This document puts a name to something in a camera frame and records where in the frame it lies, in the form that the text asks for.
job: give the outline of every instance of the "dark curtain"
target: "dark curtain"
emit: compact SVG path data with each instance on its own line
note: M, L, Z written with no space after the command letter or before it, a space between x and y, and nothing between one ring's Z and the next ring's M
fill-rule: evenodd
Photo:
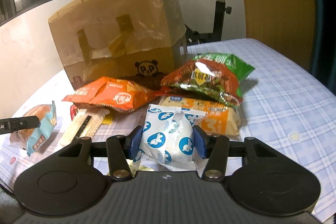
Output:
M310 73L336 95L336 0L315 0Z

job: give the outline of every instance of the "white packet with blue circles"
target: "white packet with blue circles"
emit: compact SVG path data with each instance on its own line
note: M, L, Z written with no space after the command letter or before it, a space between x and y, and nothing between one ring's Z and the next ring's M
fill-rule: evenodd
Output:
M153 159L171 171L196 170L192 126L205 116L204 111L150 104L134 167L141 159Z

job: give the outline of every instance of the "pink spot on tablecloth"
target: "pink spot on tablecloth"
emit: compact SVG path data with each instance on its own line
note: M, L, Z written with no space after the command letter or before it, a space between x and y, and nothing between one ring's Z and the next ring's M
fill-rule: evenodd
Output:
M13 157L13 158L11 158L11 160L9 161L9 164L12 165L15 161L16 161L16 158Z

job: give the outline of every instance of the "blue and white checkered tablecloth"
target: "blue and white checkered tablecloth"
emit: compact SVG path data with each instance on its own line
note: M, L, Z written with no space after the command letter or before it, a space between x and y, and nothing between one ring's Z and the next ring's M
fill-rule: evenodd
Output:
M336 97L318 80L280 53L253 39L236 39L188 47L189 54L232 52L256 70L241 82L240 136L253 136L313 172L321 183L321 195L313 214L324 221L336 212ZM70 103L60 100L73 92L64 71L41 87L14 115L43 103L56 102L58 125L41 151L29 158L25 151L9 146L9 137L0 136L0 178L10 187L16 177L50 155L70 124ZM109 126L101 126L93 141L128 134L143 124L146 107L131 115L118 114ZM16 157L16 162L9 161ZM241 166L230 158L227 175ZM108 172L107 159L96 159L95 167Z

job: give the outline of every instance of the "white wall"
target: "white wall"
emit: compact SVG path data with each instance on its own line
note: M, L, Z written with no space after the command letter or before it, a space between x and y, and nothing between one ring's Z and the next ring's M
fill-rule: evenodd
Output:
M0 118L10 117L45 82L63 69L48 18L71 0L52 0L0 27ZM212 32L216 0L180 0L186 24L200 33ZM226 0L223 40L245 37L243 0Z
M48 18L71 0L52 0L0 27L0 118L11 117L63 69Z

